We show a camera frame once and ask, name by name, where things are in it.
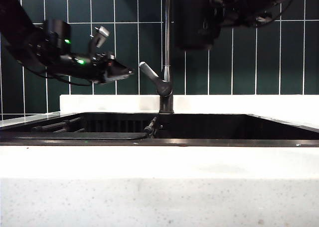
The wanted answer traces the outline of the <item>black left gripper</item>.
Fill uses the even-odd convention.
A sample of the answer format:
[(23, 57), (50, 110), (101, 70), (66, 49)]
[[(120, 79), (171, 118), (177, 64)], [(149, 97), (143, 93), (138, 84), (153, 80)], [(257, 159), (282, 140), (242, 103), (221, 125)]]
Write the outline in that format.
[(115, 60), (112, 52), (96, 53), (93, 57), (77, 53), (62, 55), (58, 66), (62, 69), (62, 74), (96, 84), (124, 80), (135, 73), (134, 69)]

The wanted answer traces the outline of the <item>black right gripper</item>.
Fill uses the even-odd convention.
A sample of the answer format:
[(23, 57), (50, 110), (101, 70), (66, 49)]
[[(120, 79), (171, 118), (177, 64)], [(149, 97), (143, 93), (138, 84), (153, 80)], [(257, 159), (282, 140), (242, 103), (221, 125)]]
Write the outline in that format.
[(241, 0), (211, 0), (214, 21), (218, 27), (247, 26)]

